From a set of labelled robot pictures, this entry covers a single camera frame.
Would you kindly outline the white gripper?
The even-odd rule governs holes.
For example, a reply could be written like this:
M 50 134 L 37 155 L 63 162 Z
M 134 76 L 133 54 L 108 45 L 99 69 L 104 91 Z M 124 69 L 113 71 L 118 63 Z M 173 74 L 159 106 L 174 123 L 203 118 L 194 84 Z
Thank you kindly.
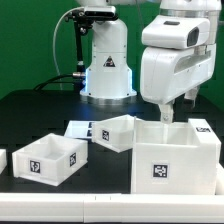
M 173 122 L 173 102 L 184 95 L 184 104 L 193 109 L 199 85 L 214 72 L 216 45 L 208 45 L 203 55 L 194 48 L 186 50 L 147 47 L 141 60 L 140 93 L 142 98 L 160 104 L 160 121 Z

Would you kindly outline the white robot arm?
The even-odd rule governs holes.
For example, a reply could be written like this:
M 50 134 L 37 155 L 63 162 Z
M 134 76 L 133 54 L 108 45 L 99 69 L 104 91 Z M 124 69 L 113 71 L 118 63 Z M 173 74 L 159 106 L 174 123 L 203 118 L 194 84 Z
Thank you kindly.
M 117 4 L 134 0 L 76 0 L 93 23 L 92 63 L 81 94 L 97 101 L 133 96 L 126 62 L 127 27 L 115 17 Z M 173 120 L 179 96 L 195 105 L 200 85 L 214 72 L 221 0 L 140 0 L 160 4 L 159 14 L 142 31 L 140 94 L 159 106 L 161 121 Z

